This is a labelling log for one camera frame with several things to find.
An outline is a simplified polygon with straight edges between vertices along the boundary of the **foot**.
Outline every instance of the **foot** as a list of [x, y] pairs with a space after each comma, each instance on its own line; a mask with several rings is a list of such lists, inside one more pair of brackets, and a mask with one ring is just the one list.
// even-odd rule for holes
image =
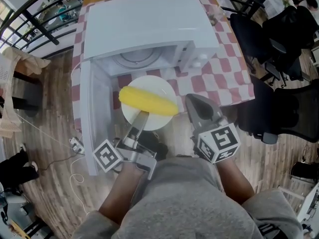
[[38, 165], [37, 165], [34, 161], [31, 162], [31, 165], [30, 165], [30, 166], [33, 167], [36, 172], [38, 172], [38, 170], [39, 170], [39, 169], [38, 169]]
[[23, 150], [24, 152], [26, 152], [26, 147], [23, 143], [20, 144], [20, 150]]

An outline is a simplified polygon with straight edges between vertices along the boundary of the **microwave control knob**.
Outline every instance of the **microwave control knob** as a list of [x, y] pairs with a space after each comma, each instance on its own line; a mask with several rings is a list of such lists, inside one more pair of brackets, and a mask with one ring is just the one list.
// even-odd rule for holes
[[208, 56], [206, 54], [200, 54], [198, 57], [200, 60], [207, 60]]
[[194, 61], [191, 64], [192, 68], [200, 68], [201, 67], [201, 63], [199, 61]]

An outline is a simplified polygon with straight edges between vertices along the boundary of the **plush toy corn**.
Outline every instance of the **plush toy corn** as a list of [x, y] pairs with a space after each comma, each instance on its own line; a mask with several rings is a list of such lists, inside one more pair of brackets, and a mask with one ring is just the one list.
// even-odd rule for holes
[[119, 99], [123, 104], [152, 114], [173, 116], [178, 113], [178, 107], [172, 101], [130, 86], [121, 89]]

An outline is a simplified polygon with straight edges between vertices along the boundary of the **gray t-shirt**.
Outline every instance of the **gray t-shirt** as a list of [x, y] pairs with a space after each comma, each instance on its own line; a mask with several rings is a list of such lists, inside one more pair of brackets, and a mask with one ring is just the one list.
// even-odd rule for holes
[[302, 239], [302, 227], [279, 190], [261, 192], [242, 206], [228, 198], [214, 165], [200, 158], [158, 163], [140, 183], [121, 226], [94, 211], [73, 239]]

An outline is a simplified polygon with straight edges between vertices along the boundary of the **dark hair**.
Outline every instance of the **dark hair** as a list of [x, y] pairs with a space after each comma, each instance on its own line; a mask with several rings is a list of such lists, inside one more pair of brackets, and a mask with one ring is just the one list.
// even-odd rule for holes
[[318, 8], [317, 0], [306, 0], [307, 4], [313, 8]]

